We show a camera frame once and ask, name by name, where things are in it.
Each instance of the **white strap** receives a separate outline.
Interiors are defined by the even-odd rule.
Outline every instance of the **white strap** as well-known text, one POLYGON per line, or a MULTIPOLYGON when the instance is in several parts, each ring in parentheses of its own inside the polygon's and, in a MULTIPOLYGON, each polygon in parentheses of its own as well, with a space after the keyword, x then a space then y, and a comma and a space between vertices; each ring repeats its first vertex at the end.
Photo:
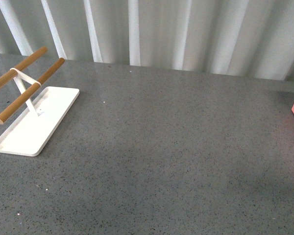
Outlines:
POLYGON ((38 83, 39 86, 41 86, 40 82, 36 81, 35 79, 31 78, 30 76, 26 75, 25 73, 17 70, 16 68, 11 68, 10 70, 15 70, 18 73, 18 75, 21 77, 21 79, 28 82, 29 84, 38 83))

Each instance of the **wooden rod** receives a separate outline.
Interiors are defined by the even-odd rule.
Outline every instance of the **wooden rod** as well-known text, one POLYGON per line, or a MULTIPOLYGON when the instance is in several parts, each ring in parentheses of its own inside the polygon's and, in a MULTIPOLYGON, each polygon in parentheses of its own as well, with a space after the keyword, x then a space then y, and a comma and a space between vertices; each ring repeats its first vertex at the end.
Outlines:
MULTIPOLYGON (((63 58, 58 59, 37 81, 42 85, 50 78, 65 60, 63 58)), ((1 114, 0 124, 4 124, 32 95, 40 88, 38 83, 31 85, 23 94, 21 94, 16 100, 14 100, 1 114)))
MULTIPOLYGON (((35 51, 33 54, 31 54, 29 57, 25 58, 18 65, 14 66, 14 68, 16 68, 19 71, 24 70, 29 65, 31 65, 35 60, 37 60, 39 57, 45 54, 47 50, 48 50, 47 47, 41 47, 40 49, 35 51)), ((0 77, 0 88, 3 87, 8 81, 10 81, 16 75, 18 75, 18 73, 15 70, 9 70, 4 75, 2 75, 0 77)))

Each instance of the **gray countertop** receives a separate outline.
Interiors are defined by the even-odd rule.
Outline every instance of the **gray countertop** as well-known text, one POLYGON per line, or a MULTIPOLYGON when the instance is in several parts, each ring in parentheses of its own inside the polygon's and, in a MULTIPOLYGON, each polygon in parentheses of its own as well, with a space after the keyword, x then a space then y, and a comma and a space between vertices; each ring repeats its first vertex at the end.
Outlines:
POLYGON ((44 86, 80 95, 40 155, 0 154, 0 234, 294 235, 294 83, 66 61, 44 86))

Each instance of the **white curtain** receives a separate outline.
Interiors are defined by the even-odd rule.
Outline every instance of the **white curtain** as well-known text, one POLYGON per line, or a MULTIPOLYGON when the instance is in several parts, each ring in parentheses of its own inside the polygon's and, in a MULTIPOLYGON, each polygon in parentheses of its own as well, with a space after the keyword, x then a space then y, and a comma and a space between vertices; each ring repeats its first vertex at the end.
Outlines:
POLYGON ((294 0, 0 0, 0 53, 294 80, 294 0))

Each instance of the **white metal tray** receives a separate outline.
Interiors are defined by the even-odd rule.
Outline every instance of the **white metal tray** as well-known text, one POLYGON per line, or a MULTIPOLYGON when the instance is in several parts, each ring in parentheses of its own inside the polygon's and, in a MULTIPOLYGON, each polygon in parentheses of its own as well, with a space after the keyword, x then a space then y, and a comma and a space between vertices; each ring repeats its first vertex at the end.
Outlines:
POLYGON ((0 136, 0 153, 35 157, 79 95, 79 89, 46 87, 0 136))

